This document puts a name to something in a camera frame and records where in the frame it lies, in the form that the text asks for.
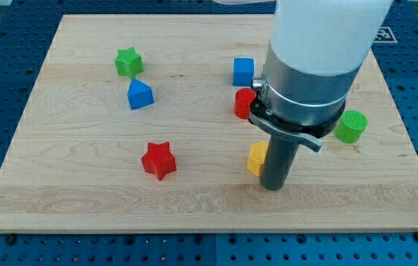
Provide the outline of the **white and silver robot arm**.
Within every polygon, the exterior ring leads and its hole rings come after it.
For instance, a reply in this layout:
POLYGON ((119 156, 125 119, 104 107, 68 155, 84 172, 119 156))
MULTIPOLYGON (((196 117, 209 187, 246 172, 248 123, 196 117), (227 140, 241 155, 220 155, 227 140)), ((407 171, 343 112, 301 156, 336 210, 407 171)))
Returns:
POLYGON ((279 0, 250 122, 270 148, 318 151, 341 116, 346 96, 391 0, 279 0))

